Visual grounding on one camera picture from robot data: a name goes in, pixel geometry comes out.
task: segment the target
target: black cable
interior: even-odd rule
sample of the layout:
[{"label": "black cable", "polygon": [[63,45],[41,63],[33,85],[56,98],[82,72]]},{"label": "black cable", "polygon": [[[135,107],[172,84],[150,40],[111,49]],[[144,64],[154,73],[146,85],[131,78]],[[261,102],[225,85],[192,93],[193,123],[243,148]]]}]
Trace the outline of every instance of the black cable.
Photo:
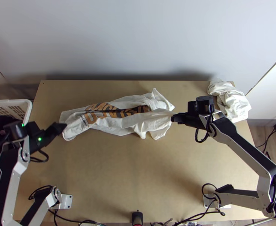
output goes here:
[{"label": "black cable", "polygon": [[60,215],[58,215],[57,213],[51,211],[51,210],[48,210],[50,213],[52,213],[53,215],[55,215],[57,218],[60,218],[62,220],[65,220],[65,221],[68,221],[68,222],[72,222],[72,223],[79,223],[79,225],[83,224],[83,223],[89,223],[89,224],[98,224],[98,225],[102,225],[102,226],[106,226],[105,224],[100,224],[100,223],[97,223],[96,221],[94,220],[83,220],[83,221],[78,221],[78,220],[69,220],[67,218],[64,218],[64,217],[61,217]]},{"label": "black cable", "polygon": [[58,210],[55,210],[55,214],[53,215],[53,222],[55,223],[55,226],[58,226],[58,224],[56,223],[56,213],[58,212]]},{"label": "black cable", "polygon": [[3,137],[3,139],[1,139],[1,141],[0,141],[0,153],[1,153],[1,151],[2,151],[2,145],[3,145],[3,144],[5,143],[5,141],[8,139],[9,135],[10,135],[10,133],[5,134],[5,136]]},{"label": "black cable", "polygon": [[222,216],[225,216],[226,214],[225,214],[224,212],[221,212],[219,208],[218,208],[217,211],[208,212],[210,206],[211,206],[215,201],[216,201],[216,199],[214,199],[214,200],[209,204],[209,206],[207,207],[207,209],[206,209],[206,211],[205,211],[204,213],[196,214],[196,215],[194,215],[194,216],[192,216],[192,217],[190,217],[190,218],[187,218],[187,219],[185,219],[185,220],[182,220],[182,221],[180,221],[180,222],[177,222],[177,223],[174,224],[174,226],[177,226],[177,225],[179,225],[179,224],[185,223],[185,222],[187,222],[187,221],[192,221],[192,220],[193,220],[193,221],[196,221],[196,220],[199,220],[199,219],[201,219],[202,217],[204,217],[206,214],[220,213]]},{"label": "black cable", "polygon": [[267,212],[272,212],[275,205],[276,205],[276,177],[273,177],[273,186],[274,186],[274,192],[273,192],[273,198],[271,203],[267,207]]},{"label": "black cable", "polygon": [[267,142],[268,142],[268,139],[271,137],[271,135],[273,135],[274,133],[276,132],[275,128],[272,130],[272,132],[269,134],[269,136],[267,137],[267,139],[265,140],[265,142],[262,144],[262,145],[259,145],[259,146],[256,146],[257,148],[261,147],[264,145],[264,149],[262,151],[262,153],[265,152],[266,148],[267,148]]},{"label": "black cable", "polygon": [[210,123],[211,120],[212,120],[212,114],[213,114],[213,112],[211,111],[211,113],[210,113],[210,115],[209,115],[209,117],[208,117],[208,119],[207,119],[207,124],[206,124],[206,135],[205,135],[205,137],[204,137],[202,140],[198,140],[197,135],[198,135],[198,133],[199,133],[199,129],[198,129],[198,128],[196,129],[196,133],[195,133],[195,135],[194,135],[194,139],[195,139],[196,142],[198,142],[198,143],[203,143],[203,142],[209,137],[209,134],[208,134],[208,132],[210,132],[210,130],[209,130],[209,123]]},{"label": "black cable", "polygon": [[42,160],[42,159],[38,159],[36,157],[30,157],[31,162],[41,163],[41,162],[47,162],[49,160],[49,155],[47,155],[44,151],[38,150],[38,152],[40,152],[42,155],[44,155],[46,159]]},{"label": "black cable", "polygon": [[259,145],[259,146],[256,146],[257,148],[261,147],[264,145],[264,149],[262,151],[262,153],[264,153],[264,151],[266,150],[267,148],[267,142],[268,142],[268,139],[271,137],[271,135],[273,135],[274,133],[276,132],[275,129],[272,130],[272,132],[269,134],[269,136],[267,137],[267,139],[265,140],[265,142],[262,144],[262,145]]},{"label": "black cable", "polygon": [[207,199],[216,199],[216,198],[214,198],[214,197],[209,198],[208,196],[206,196],[206,195],[204,194],[204,187],[205,187],[206,185],[211,185],[211,186],[213,186],[215,189],[217,189],[217,187],[215,187],[213,184],[211,184],[211,183],[206,183],[206,184],[204,184],[204,185],[202,186],[202,194],[203,194],[203,196],[204,196],[205,198],[207,198]]},{"label": "black cable", "polygon": [[33,199],[33,195],[34,195],[37,191],[39,191],[39,190],[41,190],[41,189],[43,189],[43,188],[52,188],[52,187],[53,187],[53,186],[51,186],[51,185],[45,185],[45,186],[42,186],[42,187],[40,187],[40,188],[35,189],[35,190],[29,195],[28,200],[32,200],[32,199]]}]

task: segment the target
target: floor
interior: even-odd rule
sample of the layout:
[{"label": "floor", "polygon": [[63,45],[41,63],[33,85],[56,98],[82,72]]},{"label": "floor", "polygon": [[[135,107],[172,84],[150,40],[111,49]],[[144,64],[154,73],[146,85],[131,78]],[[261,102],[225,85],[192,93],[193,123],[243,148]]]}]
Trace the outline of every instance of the floor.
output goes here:
[{"label": "floor", "polygon": [[[273,127],[258,127],[258,126],[250,126],[251,134],[255,143],[255,146],[259,146],[262,143],[265,142],[267,136],[270,134],[270,132],[273,130]],[[267,149],[266,149],[269,154],[271,159],[273,160],[274,163],[276,163],[276,133],[274,133],[267,144]],[[252,220],[238,220],[238,221],[211,221],[211,222],[198,222],[198,224],[201,225],[216,225],[216,226],[245,226],[248,224],[252,224]],[[52,226],[54,225],[53,222],[44,222],[42,224],[43,226]],[[59,222],[59,226],[71,226],[75,225],[74,223],[67,223],[67,222]],[[106,224],[107,226],[131,226],[130,223],[122,223],[122,224],[116,224],[116,223],[108,223]],[[276,226],[276,221],[269,221],[264,224],[264,226]]]}]

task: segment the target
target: laundry basket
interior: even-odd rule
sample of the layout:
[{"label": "laundry basket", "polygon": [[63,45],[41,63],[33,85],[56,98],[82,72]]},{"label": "laundry basket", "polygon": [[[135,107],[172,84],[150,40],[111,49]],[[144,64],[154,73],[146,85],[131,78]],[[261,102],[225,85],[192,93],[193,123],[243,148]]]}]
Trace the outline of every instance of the laundry basket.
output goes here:
[{"label": "laundry basket", "polygon": [[32,102],[27,99],[0,100],[0,115],[14,117],[28,123]]}]

